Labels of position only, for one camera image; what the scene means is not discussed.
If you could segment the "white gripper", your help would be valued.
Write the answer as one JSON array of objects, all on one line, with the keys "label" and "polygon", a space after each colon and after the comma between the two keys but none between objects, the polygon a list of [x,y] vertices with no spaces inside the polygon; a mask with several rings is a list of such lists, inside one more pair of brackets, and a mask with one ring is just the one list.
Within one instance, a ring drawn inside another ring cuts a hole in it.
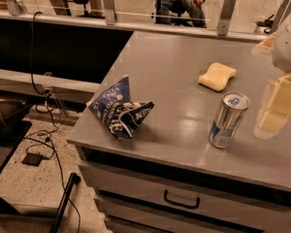
[{"label": "white gripper", "polygon": [[[291,73],[291,13],[264,41],[257,44],[252,53],[272,55],[273,65]],[[276,81],[268,80],[261,109],[254,126],[254,135],[260,139],[275,136],[291,117],[291,74],[284,74]]]}]

